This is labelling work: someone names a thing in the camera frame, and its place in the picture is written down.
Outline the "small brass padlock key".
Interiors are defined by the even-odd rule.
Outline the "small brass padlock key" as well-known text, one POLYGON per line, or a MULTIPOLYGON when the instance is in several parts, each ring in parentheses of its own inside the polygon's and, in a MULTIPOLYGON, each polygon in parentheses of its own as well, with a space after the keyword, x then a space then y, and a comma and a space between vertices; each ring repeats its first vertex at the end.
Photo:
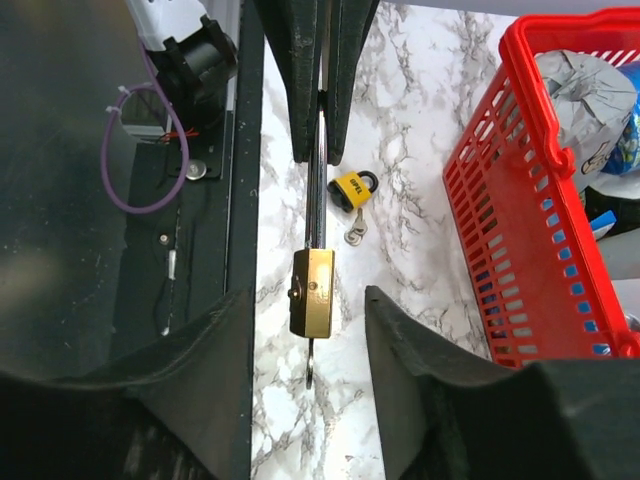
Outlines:
POLYGON ((310 390, 314 380, 314 343, 315 340, 310 338, 308 340, 307 360, 305 367, 305 386, 307 390, 310 390))

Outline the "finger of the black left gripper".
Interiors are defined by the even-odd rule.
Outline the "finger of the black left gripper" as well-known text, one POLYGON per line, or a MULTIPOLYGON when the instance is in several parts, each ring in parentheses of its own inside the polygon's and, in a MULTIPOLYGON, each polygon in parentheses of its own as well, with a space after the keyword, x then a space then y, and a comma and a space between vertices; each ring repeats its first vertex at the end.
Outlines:
POLYGON ((329 163, 344 154, 358 62, 378 0, 332 1, 329 9, 327 127, 329 163))
POLYGON ((315 137, 320 3, 264 0, 255 7, 285 86, 293 158, 303 163, 315 137))

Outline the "small silver keys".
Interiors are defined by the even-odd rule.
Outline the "small silver keys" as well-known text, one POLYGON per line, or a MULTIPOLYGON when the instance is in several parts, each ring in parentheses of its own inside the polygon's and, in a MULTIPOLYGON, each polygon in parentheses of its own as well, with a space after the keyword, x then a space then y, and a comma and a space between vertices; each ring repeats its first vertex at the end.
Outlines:
POLYGON ((357 247, 362 242, 367 231, 368 226, 364 219, 363 208, 359 207, 351 228, 345 232, 343 238, 348 245, 357 247))

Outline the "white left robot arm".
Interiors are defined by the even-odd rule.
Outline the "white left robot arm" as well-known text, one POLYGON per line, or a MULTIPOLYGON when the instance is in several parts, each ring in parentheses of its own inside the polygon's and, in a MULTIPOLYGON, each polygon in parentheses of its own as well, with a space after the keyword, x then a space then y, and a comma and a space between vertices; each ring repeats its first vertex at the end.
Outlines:
MULTIPOLYGON (((216 123, 222 91, 238 68, 231 38, 200 1, 130 1, 127 6, 162 92, 183 125, 216 123)), ((295 162, 310 159, 323 111, 328 162, 340 164, 357 65, 377 7, 375 1, 256 2, 287 93, 295 162)))

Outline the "yellow padlock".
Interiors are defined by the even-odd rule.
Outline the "yellow padlock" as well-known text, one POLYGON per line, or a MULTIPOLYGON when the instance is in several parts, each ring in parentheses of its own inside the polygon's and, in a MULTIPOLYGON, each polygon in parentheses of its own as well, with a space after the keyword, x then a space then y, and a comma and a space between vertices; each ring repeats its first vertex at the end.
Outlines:
POLYGON ((371 171, 351 171, 336 177, 327 185, 331 201, 342 211, 352 212, 362 207, 379 186, 378 177, 371 171))

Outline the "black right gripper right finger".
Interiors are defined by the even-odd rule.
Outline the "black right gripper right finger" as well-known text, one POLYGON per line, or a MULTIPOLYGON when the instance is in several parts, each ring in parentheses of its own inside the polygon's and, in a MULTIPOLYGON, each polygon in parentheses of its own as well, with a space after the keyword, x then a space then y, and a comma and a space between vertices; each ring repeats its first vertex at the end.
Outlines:
POLYGON ((389 479, 635 479, 639 364, 553 360, 512 370, 365 290, 365 330, 389 479))

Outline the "small brass padlock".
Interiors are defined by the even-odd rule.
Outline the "small brass padlock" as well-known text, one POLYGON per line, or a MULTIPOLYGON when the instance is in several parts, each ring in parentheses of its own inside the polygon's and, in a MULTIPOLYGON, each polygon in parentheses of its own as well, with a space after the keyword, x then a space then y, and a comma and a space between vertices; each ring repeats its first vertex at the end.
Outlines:
POLYGON ((306 339, 331 335, 335 253, 326 247, 328 141, 325 112, 318 112, 308 162, 305 243, 295 252, 289 290, 289 329, 306 339))

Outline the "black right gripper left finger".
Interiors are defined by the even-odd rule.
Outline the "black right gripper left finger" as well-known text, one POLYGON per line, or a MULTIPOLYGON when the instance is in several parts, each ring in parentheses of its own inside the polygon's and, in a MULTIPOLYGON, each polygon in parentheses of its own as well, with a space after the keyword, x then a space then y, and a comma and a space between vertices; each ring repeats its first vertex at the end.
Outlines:
POLYGON ((1 376, 5 479, 232 479, 249 463, 245 291, 81 377, 1 376))

